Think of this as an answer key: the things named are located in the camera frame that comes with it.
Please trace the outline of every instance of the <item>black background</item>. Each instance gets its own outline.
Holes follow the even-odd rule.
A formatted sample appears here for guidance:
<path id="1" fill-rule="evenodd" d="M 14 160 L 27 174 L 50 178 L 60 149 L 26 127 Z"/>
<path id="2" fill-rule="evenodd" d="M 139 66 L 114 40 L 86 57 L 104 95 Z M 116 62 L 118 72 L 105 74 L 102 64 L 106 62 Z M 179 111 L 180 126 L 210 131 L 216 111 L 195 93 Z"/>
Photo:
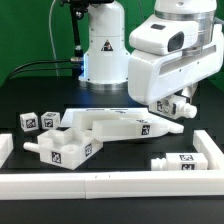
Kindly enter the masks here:
<path id="1" fill-rule="evenodd" d="M 0 133 L 12 133 L 14 150 L 0 173 L 100 172 L 150 170 L 150 159 L 166 152 L 192 152 L 194 130 L 206 130 L 220 149 L 224 144 L 224 93 L 208 80 L 199 83 L 194 119 L 178 119 L 184 133 L 161 138 L 108 142 L 75 171 L 44 164 L 23 149 L 43 131 L 23 132 L 19 115 L 66 108 L 143 107 L 127 90 L 98 92 L 77 86 L 70 77 L 15 78 L 0 88 Z M 149 197 L 94 200 L 0 201 L 0 223 L 223 223 L 224 197 Z"/>

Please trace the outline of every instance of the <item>white cylinder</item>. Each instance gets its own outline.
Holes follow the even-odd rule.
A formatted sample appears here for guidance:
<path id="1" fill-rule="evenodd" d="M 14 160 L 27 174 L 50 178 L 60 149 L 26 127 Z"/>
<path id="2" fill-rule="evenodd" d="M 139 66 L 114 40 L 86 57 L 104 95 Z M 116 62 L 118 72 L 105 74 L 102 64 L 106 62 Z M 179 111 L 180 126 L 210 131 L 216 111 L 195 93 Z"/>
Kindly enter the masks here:
<path id="1" fill-rule="evenodd" d="M 155 10 L 175 14 L 197 14 L 215 11 L 216 0 L 157 0 Z"/>

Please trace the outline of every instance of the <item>black cable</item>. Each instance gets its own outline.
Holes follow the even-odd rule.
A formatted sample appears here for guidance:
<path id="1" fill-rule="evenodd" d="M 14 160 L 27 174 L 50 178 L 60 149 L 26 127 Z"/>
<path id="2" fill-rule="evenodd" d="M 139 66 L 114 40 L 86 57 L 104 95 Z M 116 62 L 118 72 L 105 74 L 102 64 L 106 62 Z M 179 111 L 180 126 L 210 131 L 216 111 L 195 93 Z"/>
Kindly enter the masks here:
<path id="1" fill-rule="evenodd" d="M 17 67 L 16 69 L 14 69 L 12 72 L 10 72 L 6 76 L 5 81 L 3 82 L 3 85 L 5 85 L 11 79 L 11 77 L 14 76 L 14 74 L 18 74 L 19 71 L 21 71 L 24 68 L 27 68 L 27 67 L 30 67 L 30 66 L 33 66 L 33 65 L 40 65 L 40 64 L 55 64 L 55 63 L 68 63 L 68 62 L 71 63 L 71 60 L 70 59 L 63 59 L 63 60 L 41 60 L 41 61 L 34 61 L 34 62 L 30 62 L 30 63 L 24 64 L 24 65 L 21 65 L 21 66 Z"/>
<path id="2" fill-rule="evenodd" d="M 16 69 L 14 69 L 12 72 L 10 73 L 13 73 L 13 72 L 17 72 L 23 68 L 26 68 L 26 67 L 29 67 L 29 66 L 32 66 L 32 65 L 40 65 L 40 64 L 55 64 L 55 63 L 68 63 L 68 62 L 71 62 L 70 59 L 63 59 L 63 60 L 43 60 L 43 61 L 34 61 L 34 62 L 30 62 L 30 63 L 27 63 L 27 64 L 24 64 L 24 65 L 21 65 L 19 67 L 17 67 Z"/>
<path id="3" fill-rule="evenodd" d="M 55 70 L 70 70 L 74 67 L 68 67 L 68 68 L 34 68 L 34 69 L 25 69 L 25 70 L 19 70 L 16 72 L 11 72 L 7 78 L 3 82 L 3 86 L 15 75 L 23 72 L 34 72 L 34 71 L 55 71 Z"/>

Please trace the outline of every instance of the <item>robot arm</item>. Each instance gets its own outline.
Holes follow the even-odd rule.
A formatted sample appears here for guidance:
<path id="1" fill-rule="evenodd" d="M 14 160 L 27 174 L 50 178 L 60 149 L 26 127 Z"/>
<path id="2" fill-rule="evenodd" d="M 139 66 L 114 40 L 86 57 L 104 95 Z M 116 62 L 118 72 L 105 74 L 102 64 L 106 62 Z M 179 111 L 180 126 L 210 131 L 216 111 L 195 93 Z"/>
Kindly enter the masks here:
<path id="1" fill-rule="evenodd" d="M 223 63 L 216 7 L 210 0 L 156 1 L 154 15 L 130 35 L 136 50 L 129 63 L 128 91 L 135 101 L 174 119 L 196 115 L 189 98 L 197 82 Z"/>

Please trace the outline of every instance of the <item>hole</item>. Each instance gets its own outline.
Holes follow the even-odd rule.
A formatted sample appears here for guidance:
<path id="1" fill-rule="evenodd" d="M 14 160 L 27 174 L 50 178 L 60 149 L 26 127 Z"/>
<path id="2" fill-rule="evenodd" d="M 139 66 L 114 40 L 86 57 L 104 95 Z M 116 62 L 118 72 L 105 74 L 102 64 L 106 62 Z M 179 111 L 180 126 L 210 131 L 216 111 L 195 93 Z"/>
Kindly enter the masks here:
<path id="1" fill-rule="evenodd" d="M 184 5 L 183 2 L 178 2 L 178 3 L 177 3 L 177 6 L 178 6 L 178 7 L 181 7 L 181 6 L 183 6 L 183 5 Z"/>

